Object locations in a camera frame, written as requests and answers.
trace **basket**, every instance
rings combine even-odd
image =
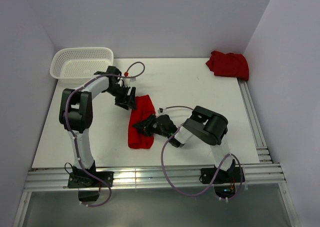
[[[109,48],[64,48],[54,55],[50,75],[67,84],[83,84],[113,62],[114,53]]]

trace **white wall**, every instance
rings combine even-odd
[[[26,0],[0,0],[0,226],[11,226],[55,81],[54,46]]]
[[[58,49],[115,57],[243,53],[269,0],[28,0]]]
[[[320,224],[320,0],[271,0],[245,50],[249,89],[303,226]]]

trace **laundry basket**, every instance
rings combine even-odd
[[[50,75],[66,84],[83,84],[113,62],[114,53],[109,48],[64,48],[54,55]]]

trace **gray floor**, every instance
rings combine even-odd
[[[185,189],[189,193],[198,190],[200,188]],[[74,191],[33,193],[23,226],[290,226],[277,184],[250,185],[229,203],[217,201],[213,194],[210,190],[200,197],[190,198],[172,189],[115,190],[109,203],[86,208],[78,205]]]

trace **red fabric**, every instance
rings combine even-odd
[[[155,107],[149,95],[135,97],[135,103],[136,110],[131,111],[129,121],[128,146],[131,149],[150,149],[154,143],[154,137],[138,133],[137,129],[133,128],[132,125],[145,120],[151,114],[155,114]]]
[[[221,53],[212,51],[210,59],[205,63],[215,76],[237,77],[249,80],[249,67],[242,54]]]

